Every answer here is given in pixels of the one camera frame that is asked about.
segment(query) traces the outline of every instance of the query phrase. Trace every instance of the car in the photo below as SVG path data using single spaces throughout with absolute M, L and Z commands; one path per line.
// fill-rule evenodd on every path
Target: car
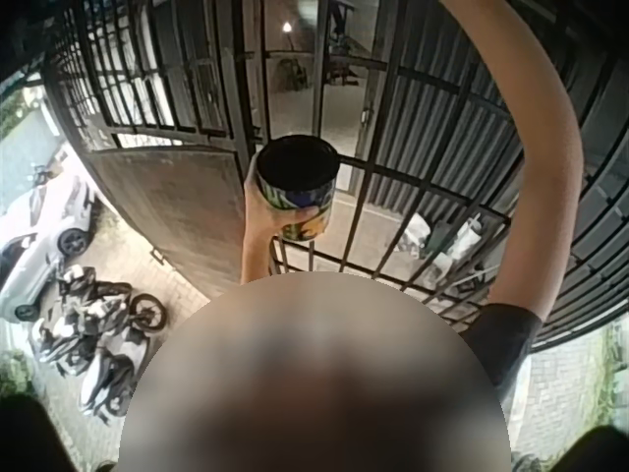
M 33 186 L 0 216 L 0 318 L 39 318 L 38 301 L 56 265 L 89 245 L 95 192 L 65 171 Z

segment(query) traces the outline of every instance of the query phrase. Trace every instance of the cup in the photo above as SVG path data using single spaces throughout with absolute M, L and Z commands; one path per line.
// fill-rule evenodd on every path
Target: cup
M 336 149 L 313 136 L 286 136 L 270 142 L 257 158 L 257 182 L 275 208 L 318 207 L 308 221 L 282 228 L 286 241 L 312 241 L 329 222 L 336 175 L 341 166 Z

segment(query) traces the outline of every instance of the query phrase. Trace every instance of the black shirt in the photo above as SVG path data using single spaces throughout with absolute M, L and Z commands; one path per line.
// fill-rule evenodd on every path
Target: black shirt
M 481 361 L 500 401 L 515 382 L 541 326 L 542 321 L 529 310 L 492 304 L 482 307 L 479 317 L 461 333 Z

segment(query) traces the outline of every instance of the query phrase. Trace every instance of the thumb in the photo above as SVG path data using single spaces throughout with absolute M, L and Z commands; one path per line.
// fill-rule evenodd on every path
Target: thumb
M 309 206 L 308 208 L 291 209 L 282 211 L 281 222 L 282 225 L 295 224 L 308 221 L 318 215 L 318 206 Z

